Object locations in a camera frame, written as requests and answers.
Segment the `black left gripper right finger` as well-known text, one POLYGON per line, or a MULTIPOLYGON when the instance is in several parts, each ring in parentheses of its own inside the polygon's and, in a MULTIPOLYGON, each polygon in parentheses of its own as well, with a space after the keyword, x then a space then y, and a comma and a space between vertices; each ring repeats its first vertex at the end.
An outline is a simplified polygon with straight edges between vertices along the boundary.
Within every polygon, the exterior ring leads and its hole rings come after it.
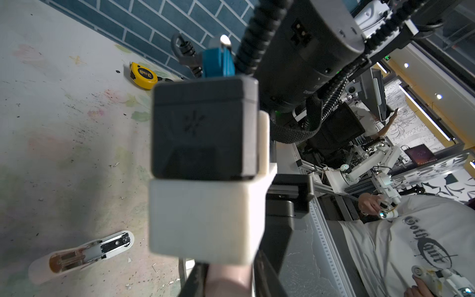
POLYGON ((265 253, 258 250, 253 264, 254 286, 257 297, 287 297, 277 273, 265 253))

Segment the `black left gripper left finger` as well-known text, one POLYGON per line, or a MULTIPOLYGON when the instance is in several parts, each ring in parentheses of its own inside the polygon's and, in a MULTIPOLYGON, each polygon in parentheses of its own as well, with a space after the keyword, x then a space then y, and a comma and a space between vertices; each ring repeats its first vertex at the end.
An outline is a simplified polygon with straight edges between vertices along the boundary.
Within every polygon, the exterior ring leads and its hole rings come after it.
POLYGON ((208 269, 208 264, 199 262, 194 265, 188 275, 186 272, 186 263, 179 261, 181 291, 178 297, 204 297, 208 269))

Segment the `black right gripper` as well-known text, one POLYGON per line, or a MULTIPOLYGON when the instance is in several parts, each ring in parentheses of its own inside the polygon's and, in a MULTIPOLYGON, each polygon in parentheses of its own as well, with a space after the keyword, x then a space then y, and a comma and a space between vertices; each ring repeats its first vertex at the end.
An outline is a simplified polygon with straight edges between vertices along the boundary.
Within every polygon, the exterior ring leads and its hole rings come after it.
POLYGON ((342 1, 295 1, 254 77, 264 110, 289 113, 364 51, 342 1))

